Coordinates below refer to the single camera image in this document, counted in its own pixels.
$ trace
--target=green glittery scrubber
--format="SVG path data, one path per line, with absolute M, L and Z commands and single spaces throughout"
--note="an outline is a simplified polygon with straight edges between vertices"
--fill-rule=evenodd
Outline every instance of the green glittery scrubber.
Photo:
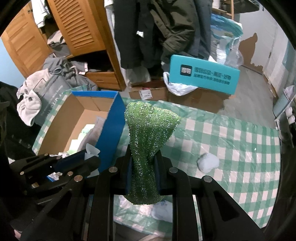
M 153 157 L 170 138 L 181 118 L 149 103 L 132 102 L 126 107 L 125 119 L 133 156 L 131 189 L 126 198 L 133 204 L 157 203 L 162 197 L 156 190 Z

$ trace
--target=hanging clothes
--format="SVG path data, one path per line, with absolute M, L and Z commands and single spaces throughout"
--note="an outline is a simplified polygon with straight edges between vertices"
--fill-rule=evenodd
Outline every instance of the hanging clothes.
M 196 58 L 208 60 L 211 52 L 211 14 L 213 0 L 194 0 L 198 16 L 194 41 L 186 51 Z
M 193 0 L 151 0 L 154 22 L 164 37 L 161 60 L 188 50 L 194 40 L 198 18 Z
M 115 41 L 124 69 L 160 64 L 161 46 L 149 4 L 150 0 L 114 0 Z
M 109 28 L 112 34 L 117 59 L 118 59 L 118 62 L 121 63 L 120 52 L 114 38 L 115 15 L 114 15 L 114 8 L 113 8 L 113 0 L 105 0 L 104 7 L 106 9 L 107 20 L 108 20 Z M 145 68 L 144 66 L 135 67 L 133 69 L 124 69 L 120 67 L 120 71 L 122 73 L 126 86 L 131 86 L 135 83 L 145 83 L 145 82 L 151 81 L 151 77 L 148 72 L 148 69 Z
M 45 0 L 31 0 L 35 23 L 38 28 L 45 25 L 45 19 L 50 16 Z

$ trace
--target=white cotton ball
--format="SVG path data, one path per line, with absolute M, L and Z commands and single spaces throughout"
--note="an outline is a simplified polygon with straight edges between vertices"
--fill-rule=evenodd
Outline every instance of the white cotton ball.
M 210 172 L 213 168 L 219 167 L 219 158 L 211 153 L 203 154 L 197 161 L 198 169 L 206 174 Z

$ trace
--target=white tissue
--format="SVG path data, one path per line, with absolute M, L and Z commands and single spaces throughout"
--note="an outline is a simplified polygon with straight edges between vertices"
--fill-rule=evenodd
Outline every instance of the white tissue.
M 219 158 L 211 153 L 203 154 L 197 161 L 198 169 L 206 174 L 210 172 L 213 168 L 219 167 Z
M 93 156 L 99 157 L 99 153 L 101 152 L 98 148 L 95 148 L 91 144 L 87 143 L 86 144 L 86 153 L 84 154 L 84 160 L 91 158 Z M 88 177 L 93 177 L 99 175 L 99 170 L 96 169 L 90 173 Z
M 169 201 L 161 201 L 153 205 L 151 216 L 158 220 L 173 222 L 173 204 Z

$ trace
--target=teal box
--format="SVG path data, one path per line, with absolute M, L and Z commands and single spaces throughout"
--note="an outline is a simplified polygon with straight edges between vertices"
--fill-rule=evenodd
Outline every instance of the teal box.
M 193 85 L 234 94 L 239 81 L 238 69 L 203 59 L 173 55 L 170 59 L 170 83 Z

